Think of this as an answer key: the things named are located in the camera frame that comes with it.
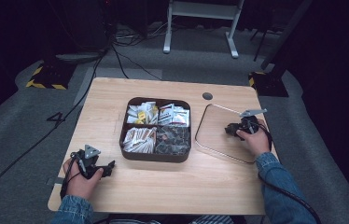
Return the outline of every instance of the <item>white metal stand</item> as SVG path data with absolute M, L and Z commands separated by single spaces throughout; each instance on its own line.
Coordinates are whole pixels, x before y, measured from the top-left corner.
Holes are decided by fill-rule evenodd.
M 163 52 L 169 53 L 171 51 L 172 40 L 172 16 L 190 16 L 203 17 L 212 19 L 231 20 L 232 26 L 230 31 L 225 33 L 228 45 L 230 47 L 230 54 L 232 58 L 238 58 L 239 54 L 233 43 L 233 34 L 235 33 L 236 25 L 238 24 L 239 16 L 241 15 L 242 5 L 244 0 L 239 0 L 238 6 L 221 6 L 212 4 L 190 3 L 190 2 L 176 2 L 170 0 L 168 8 L 168 27 L 166 30 L 165 43 L 163 45 Z

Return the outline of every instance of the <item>round hole on table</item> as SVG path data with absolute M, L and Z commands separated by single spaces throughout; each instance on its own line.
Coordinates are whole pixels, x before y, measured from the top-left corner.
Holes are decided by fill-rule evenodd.
M 203 99 L 205 100 L 211 100 L 213 99 L 213 95 L 210 92 L 205 92 L 204 94 L 202 94 Z

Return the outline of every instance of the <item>gray carpet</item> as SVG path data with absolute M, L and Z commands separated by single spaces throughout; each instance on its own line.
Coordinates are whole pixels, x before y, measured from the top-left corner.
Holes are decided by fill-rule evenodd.
M 250 42 L 251 32 L 237 31 L 234 41 L 240 57 L 234 60 L 224 39 L 228 30 L 176 31 L 169 54 L 162 53 L 163 35 L 133 47 L 116 49 L 162 80 L 246 86 L 247 75 L 261 70 L 259 65 L 275 39 L 267 37 L 267 45 L 253 62 L 259 37 Z M 131 78 L 152 78 L 134 63 L 120 58 Z M 93 67 L 93 63 L 78 65 L 65 91 L 26 88 L 39 63 L 19 73 L 18 92 L 0 105 L 0 173 L 52 129 L 54 122 L 46 121 L 48 117 L 70 111 L 85 90 L 85 80 L 91 76 Z M 99 64 L 97 76 L 121 77 L 113 50 Z M 269 110 L 265 116 L 281 162 L 294 175 L 323 223 L 349 223 L 349 184 L 306 113 L 299 83 L 288 72 L 283 81 L 288 98 L 259 97 L 261 106 Z M 66 122 L 0 178 L 0 223 L 49 223 L 52 219 L 54 212 L 47 208 L 51 187 L 46 182 L 61 168 L 81 109 L 78 106 Z M 95 219 L 105 216 L 96 214 Z M 260 221 L 259 217 L 246 218 L 248 223 Z

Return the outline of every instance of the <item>denim sleeve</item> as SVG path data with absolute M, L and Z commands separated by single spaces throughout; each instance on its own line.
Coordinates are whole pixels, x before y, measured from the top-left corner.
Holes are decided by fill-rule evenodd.
M 61 206 L 51 224 L 91 224 L 92 216 L 93 208 L 87 200 L 73 195 L 66 195 L 63 197 Z
M 299 196 L 305 201 L 290 172 L 283 167 L 271 152 L 263 153 L 257 157 L 256 164 L 262 179 Z M 272 224 L 315 223 L 314 217 L 305 207 L 286 195 L 265 185 L 262 185 L 262 195 L 264 197 L 265 212 Z

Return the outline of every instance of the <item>hand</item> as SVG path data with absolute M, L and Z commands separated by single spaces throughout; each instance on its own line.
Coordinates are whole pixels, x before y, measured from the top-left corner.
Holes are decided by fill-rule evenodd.
M 71 160 L 72 159 L 69 159 L 63 164 L 63 170 L 65 174 L 69 169 Z M 87 179 L 79 172 L 77 161 L 74 161 L 69 177 L 67 179 L 67 181 L 69 181 L 70 179 L 71 180 L 68 182 L 66 195 L 74 195 L 88 200 L 91 197 L 93 190 L 95 189 L 99 180 L 102 178 L 102 174 L 103 169 L 100 168 L 96 171 L 93 177 L 91 177 L 91 179 Z
M 264 120 L 258 119 L 258 123 L 266 127 Z M 264 152 L 270 152 L 267 134 L 261 128 L 253 134 L 241 130 L 236 131 L 236 133 L 245 140 L 249 145 L 248 150 L 256 158 Z

